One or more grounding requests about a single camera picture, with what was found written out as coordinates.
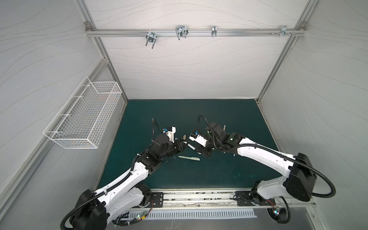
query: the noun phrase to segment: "green mat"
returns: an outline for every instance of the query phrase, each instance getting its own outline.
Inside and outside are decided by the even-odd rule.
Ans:
[[[226,125],[229,133],[243,134],[277,150],[255,100],[129,100],[99,187],[125,172],[137,153],[142,153],[150,145],[151,118],[154,117],[162,128],[175,126],[175,136],[182,138],[184,134],[189,137],[197,129],[200,113],[210,123]],[[205,121],[201,120],[201,130],[205,127]],[[257,180],[280,176],[261,163],[242,156],[233,157],[231,153],[216,151],[208,158],[186,148],[179,155],[201,160],[176,157],[175,161],[163,162],[144,183],[149,188],[240,188],[252,187]]]

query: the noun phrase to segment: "wire basket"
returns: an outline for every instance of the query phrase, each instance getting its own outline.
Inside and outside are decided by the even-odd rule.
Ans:
[[[89,79],[87,82],[87,85],[79,85],[75,92],[79,90],[80,95],[71,96],[43,132],[63,148],[96,149],[120,98],[117,82],[91,82]]]

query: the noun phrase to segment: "gray side wall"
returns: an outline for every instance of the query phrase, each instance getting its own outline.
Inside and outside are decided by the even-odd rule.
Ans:
[[[314,198],[326,229],[366,229],[368,2],[321,0],[261,106],[281,150],[307,154],[335,184]],[[321,179],[315,192],[329,192]]]
[[[0,194],[101,58],[73,0],[0,1]]]

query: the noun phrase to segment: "robotic arm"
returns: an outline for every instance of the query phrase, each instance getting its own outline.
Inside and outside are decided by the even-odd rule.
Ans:
[[[207,133],[199,130],[199,119],[203,117],[207,123]],[[312,167],[308,157],[299,153],[297,156],[282,153],[246,138],[238,133],[228,134],[218,123],[208,123],[203,114],[198,116],[197,130],[193,131],[190,140],[198,143],[194,148],[200,154],[211,156],[213,150],[231,152],[256,160],[276,170],[282,176],[268,181],[257,181],[252,190],[243,199],[250,200],[254,205],[272,197],[291,195],[294,198],[308,202],[312,196],[333,197],[336,189],[332,182],[322,173]],[[328,194],[313,193],[317,176],[323,178],[331,188]]]
[[[110,222],[124,226],[146,217],[148,213],[145,212],[130,223],[116,222],[126,210],[149,205],[151,190],[141,181],[156,171],[162,160],[183,151],[187,145],[183,139],[174,139],[175,127],[166,127],[156,138],[154,126],[152,131],[152,144],[134,158],[130,169],[108,185],[94,192],[86,190],[81,194],[75,208],[62,220],[61,230],[104,230]],[[65,226],[68,219],[73,228]]]

